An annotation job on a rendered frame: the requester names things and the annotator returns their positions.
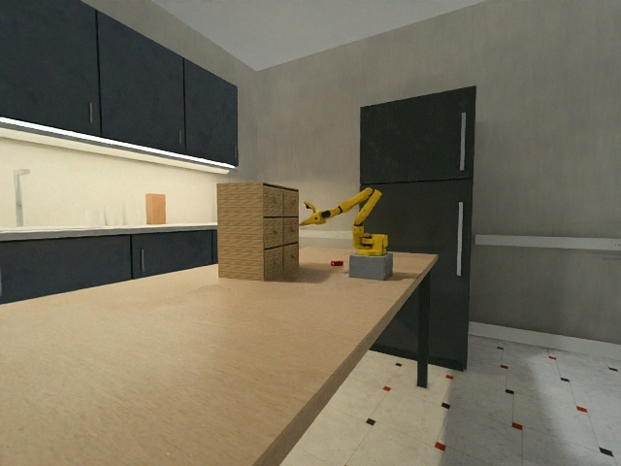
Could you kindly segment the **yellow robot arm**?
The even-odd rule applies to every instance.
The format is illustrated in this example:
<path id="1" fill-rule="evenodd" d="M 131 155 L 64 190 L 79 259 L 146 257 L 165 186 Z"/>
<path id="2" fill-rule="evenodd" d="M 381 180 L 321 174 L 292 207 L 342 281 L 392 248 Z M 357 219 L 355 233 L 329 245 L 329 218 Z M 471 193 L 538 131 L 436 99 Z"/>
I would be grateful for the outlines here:
<path id="1" fill-rule="evenodd" d="M 366 197 L 366 195 L 368 196 Z M 360 211 L 360 213 L 356 217 L 356 219 L 354 220 L 354 226 L 352 226 L 353 246 L 356 249 L 361 249 L 361 250 L 357 250 L 357 254 L 366 255 L 366 256 L 381 256 L 386 253 L 386 249 L 383 247 L 383 235 L 364 233 L 364 225 L 363 225 L 364 220 L 366 219 L 366 217 L 368 216 L 368 214 L 370 213 L 370 211 L 372 210 L 372 208 L 374 207 L 374 205 L 376 204 L 377 200 L 380 198 L 381 195 L 382 193 L 380 193 L 376 189 L 373 190 L 370 187 L 368 187 L 362 192 L 360 192 L 359 194 L 357 194 L 355 197 L 350 199 L 349 201 L 342 201 L 337 208 L 334 208 L 332 210 L 325 210 L 321 212 L 320 213 L 321 218 L 322 220 L 325 220 L 333 216 L 340 215 L 341 213 L 347 213 L 353 207 L 355 207 L 356 205 L 358 205 L 359 203 L 361 203 L 362 201 L 366 200 L 367 198 L 371 196 L 368 202 L 365 204 L 363 209 Z M 362 238 L 363 246 L 361 245 L 361 237 L 364 237 Z M 382 248 L 382 251 L 381 251 L 381 248 Z"/>

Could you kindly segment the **wooden drawer front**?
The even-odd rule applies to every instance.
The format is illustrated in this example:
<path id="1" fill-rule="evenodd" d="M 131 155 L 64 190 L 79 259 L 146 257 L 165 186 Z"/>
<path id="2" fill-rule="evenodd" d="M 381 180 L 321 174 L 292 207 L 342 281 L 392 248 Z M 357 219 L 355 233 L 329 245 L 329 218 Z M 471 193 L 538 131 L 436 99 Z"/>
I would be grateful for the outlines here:
<path id="1" fill-rule="evenodd" d="M 282 244 L 282 218 L 264 217 L 264 247 Z"/>
<path id="2" fill-rule="evenodd" d="M 298 266 L 298 243 L 283 245 L 284 247 L 284 271 Z"/>
<path id="3" fill-rule="evenodd" d="M 283 272 L 282 247 L 264 249 L 264 279 Z"/>
<path id="4" fill-rule="evenodd" d="M 283 190 L 283 214 L 298 214 L 298 192 L 292 190 Z"/>
<path id="5" fill-rule="evenodd" d="M 264 185 L 264 215 L 282 215 L 282 189 Z"/>
<path id="6" fill-rule="evenodd" d="M 284 217 L 283 218 L 283 242 L 298 241 L 298 218 L 297 217 Z"/>

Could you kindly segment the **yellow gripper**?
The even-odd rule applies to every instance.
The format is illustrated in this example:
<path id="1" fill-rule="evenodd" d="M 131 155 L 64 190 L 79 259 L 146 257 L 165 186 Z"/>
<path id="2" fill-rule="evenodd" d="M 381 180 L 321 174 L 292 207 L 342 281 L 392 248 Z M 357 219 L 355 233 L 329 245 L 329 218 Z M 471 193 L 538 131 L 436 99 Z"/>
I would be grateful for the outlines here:
<path id="1" fill-rule="evenodd" d="M 309 203 L 308 201 L 304 201 L 304 204 L 307 205 L 306 208 L 310 208 L 313 211 L 313 214 L 310 218 L 308 218 L 307 220 L 303 221 L 302 223 L 300 223 L 300 226 L 306 226 L 306 225 L 310 225 L 315 223 L 316 225 L 320 225 L 320 224 L 325 224 L 326 223 L 326 219 L 322 220 L 320 213 L 322 211 L 317 212 L 315 210 L 315 206 L 313 206 L 311 203 Z"/>

